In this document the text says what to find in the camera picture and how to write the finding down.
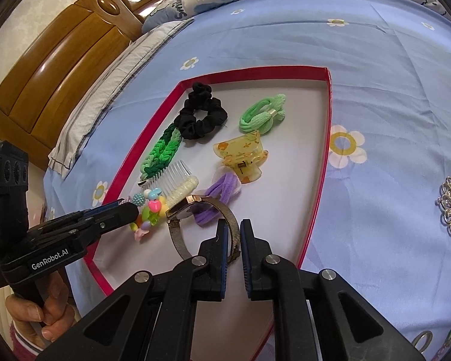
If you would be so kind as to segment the person's left hand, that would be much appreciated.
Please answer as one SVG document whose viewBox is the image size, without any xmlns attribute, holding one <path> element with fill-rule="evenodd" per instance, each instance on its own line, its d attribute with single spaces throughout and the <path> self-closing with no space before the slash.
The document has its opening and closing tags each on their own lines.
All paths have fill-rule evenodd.
<svg viewBox="0 0 451 361">
<path fill-rule="evenodd" d="M 69 288 L 62 276 L 55 271 L 45 283 L 47 298 L 43 307 L 16 294 L 9 295 L 5 300 L 6 309 L 17 331 L 42 349 L 47 341 L 56 341 L 76 323 L 75 310 L 68 303 Z"/>
</svg>

